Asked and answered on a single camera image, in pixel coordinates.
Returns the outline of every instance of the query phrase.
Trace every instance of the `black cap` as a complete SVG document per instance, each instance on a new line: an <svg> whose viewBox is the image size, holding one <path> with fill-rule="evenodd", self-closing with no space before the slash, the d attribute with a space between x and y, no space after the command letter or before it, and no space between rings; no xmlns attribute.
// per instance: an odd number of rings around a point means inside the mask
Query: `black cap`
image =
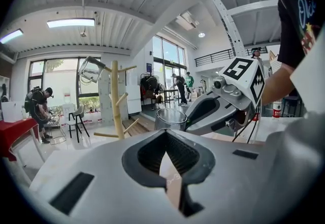
<svg viewBox="0 0 325 224"><path fill-rule="evenodd" d="M50 97L52 96L52 94L53 94L53 90L52 90L52 88L47 88L45 91L47 91L47 92L50 93Z"/></svg>

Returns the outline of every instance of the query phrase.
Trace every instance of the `black cable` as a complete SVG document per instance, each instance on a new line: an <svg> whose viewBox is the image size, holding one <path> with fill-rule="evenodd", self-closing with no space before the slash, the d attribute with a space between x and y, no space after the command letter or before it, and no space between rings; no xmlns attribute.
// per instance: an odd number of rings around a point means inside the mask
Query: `black cable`
<svg viewBox="0 0 325 224"><path fill-rule="evenodd" d="M244 126L244 128L235 136L235 138L232 140L232 142L234 142L237 137L239 137L239 135L248 127L248 125L253 121L254 117Z"/></svg>
<svg viewBox="0 0 325 224"><path fill-rule="evenodd" d="M255 124L254 124L253 130L252 130L252 132L251 132L250 135L249 135L249 138L248 138L247 144L249 143L249 140L250 140L250 138L252 137L252 134L254 133L254 129L255 129L255 127L256 127L257 121L258 121L258 119L255 121Z"/></svg>

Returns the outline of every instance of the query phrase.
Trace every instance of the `chair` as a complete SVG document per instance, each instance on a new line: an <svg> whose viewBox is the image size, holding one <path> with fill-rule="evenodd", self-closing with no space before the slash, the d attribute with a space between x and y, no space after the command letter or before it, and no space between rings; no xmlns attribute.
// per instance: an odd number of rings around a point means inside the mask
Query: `chair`
<svg viewBox="0 0 325 224"><path fill-rule="evenodd" d="M76 128L76 133L77 133L77 140L78 140L78 143L79 143L79 135L78 135L78 130L79 132L81 133L81 130L80 128L78 127L78 124L82 124L83 128L85 129L86 133L87 133L87 136L89 136L88 132L87 132L87 129L82 121L82 118L84 117L84 112L83 112L83 105L80 105L80 107L73 113L69 113L69 120L67 121L67 124L69 125L69 132L70 132L70 138L72 138L72 135L71 135L71 126L74 125L75 128Z"/></svg>

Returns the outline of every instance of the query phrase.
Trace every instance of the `red tablecloth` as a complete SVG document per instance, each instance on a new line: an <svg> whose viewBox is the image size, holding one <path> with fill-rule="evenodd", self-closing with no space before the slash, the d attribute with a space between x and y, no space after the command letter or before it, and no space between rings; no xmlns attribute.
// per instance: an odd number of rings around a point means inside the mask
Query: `red tablecloth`
<svg viewBox="0 0 325 224"><path fill-rule="evenodd" d="M15 123L0 121L0 156L7 157L10 161L15 161L16 157L9 152L12 144L30 129L34 129L38 138L38 124L33 118L20 120Z"/></svg>

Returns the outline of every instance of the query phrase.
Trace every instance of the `air conditioner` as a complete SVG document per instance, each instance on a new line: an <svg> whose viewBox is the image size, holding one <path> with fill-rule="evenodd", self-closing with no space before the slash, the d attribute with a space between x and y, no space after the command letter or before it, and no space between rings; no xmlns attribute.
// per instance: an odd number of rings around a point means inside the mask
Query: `air conditioner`
<svg viewBox="0 0 325 224"><path fill-rule="evenodd" d="M195 29L199 24L199 22L192 19L191 13L189 11L177 16L175 21L187 31L193 28Z"/></svg>
<svg viewBox="0 0 325 224"><path fill-rule="evenodd" d="M12 64L16 63L18 52L11 51L6 45L0 43L0 57Z"/></svg>

